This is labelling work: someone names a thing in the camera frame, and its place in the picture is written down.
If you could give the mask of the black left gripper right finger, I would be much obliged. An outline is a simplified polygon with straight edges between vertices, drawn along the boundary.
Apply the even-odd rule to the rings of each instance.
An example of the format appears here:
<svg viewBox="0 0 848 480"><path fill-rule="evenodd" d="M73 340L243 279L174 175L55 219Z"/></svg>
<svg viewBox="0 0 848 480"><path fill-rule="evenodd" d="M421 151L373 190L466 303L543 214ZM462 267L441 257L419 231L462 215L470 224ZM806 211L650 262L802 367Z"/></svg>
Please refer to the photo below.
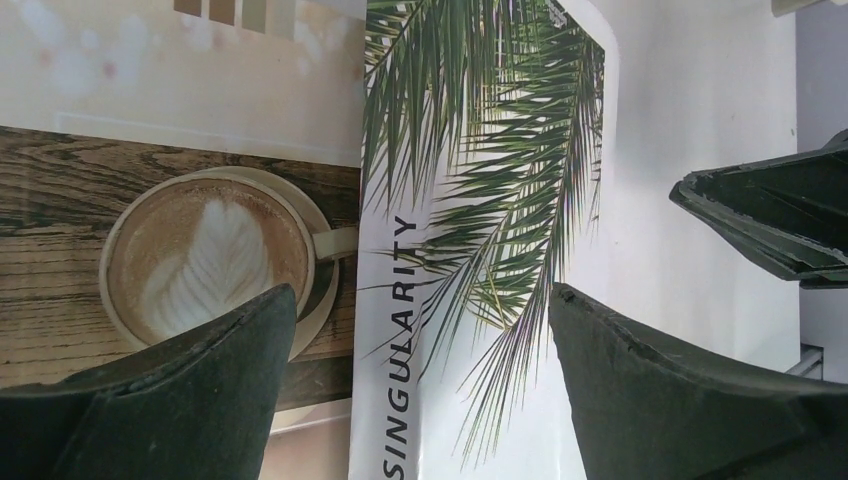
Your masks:
<svg viewBox="0 0 848 480"><path fill-rule="evenodd" d="M567 284L548 314L590 479L843 479L847 388L746 364Z"/></svg>

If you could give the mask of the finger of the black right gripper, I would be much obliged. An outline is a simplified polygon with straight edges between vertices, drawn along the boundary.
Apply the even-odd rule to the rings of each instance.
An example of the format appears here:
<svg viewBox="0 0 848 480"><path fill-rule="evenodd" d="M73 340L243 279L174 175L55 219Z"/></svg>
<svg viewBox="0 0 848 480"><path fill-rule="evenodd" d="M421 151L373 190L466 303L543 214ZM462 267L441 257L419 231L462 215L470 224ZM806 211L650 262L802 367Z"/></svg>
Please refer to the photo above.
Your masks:
<svg viewBox="0 0 848 480"><path fill-rule="evenodd" d="M847 133L794 155L694 171L670 200L803 289L847 286Z"/></svg>

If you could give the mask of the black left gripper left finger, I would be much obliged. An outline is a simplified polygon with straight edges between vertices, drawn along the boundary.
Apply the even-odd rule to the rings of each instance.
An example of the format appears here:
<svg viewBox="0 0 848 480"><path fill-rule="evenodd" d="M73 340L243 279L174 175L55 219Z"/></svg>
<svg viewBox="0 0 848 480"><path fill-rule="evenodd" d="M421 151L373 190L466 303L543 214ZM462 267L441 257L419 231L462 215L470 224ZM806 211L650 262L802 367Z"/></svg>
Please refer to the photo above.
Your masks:
<svg viewBox="0 0 848 480"><path fill-rule="evenodd" d="M5 479L255 479L293 344L281 284L154 346L1 392Z"/></svg>

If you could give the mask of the coffee cover book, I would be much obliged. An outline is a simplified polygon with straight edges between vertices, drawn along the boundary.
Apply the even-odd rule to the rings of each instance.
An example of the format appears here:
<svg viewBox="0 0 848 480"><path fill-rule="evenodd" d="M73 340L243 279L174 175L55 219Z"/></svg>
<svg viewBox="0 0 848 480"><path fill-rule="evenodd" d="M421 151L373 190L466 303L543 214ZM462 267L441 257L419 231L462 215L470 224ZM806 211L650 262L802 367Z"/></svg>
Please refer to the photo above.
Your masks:
<svg viewBox="0 0 848 480"><path fill-rule="evenodd" d="M255 479L349 470L361 1L1 5L1 392L269 289L296 324Z"/></svg>

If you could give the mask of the palm leaf cover book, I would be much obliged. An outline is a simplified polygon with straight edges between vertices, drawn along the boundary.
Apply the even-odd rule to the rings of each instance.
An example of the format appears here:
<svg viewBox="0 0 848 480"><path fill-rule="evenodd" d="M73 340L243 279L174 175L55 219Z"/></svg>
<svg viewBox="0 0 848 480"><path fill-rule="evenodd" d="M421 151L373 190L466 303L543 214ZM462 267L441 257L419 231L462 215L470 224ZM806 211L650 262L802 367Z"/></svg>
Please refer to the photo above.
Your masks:
<svg viewBox="0 0 848 480"><path fill-rule="evenodd" d="M553 286L600 235L618 51L592 1L371 1L352 479L544 479Z"/></svg>

